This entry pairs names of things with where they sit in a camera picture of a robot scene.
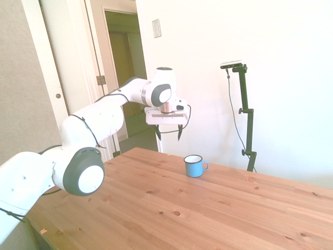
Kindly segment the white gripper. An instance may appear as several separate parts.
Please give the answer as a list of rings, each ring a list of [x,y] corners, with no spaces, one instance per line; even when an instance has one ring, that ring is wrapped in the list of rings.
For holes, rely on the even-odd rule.
[[[159,125],[176,124],[178,125],[177,140],[179,141],[183,132],[183,125],[186,125],[189,120],[189,107],[184,110],[172,111],[171,113],[163,113],[157,107],[145,107],[146,123],[155,125],[154,130],[158,137],[161,139],[161,132]]]

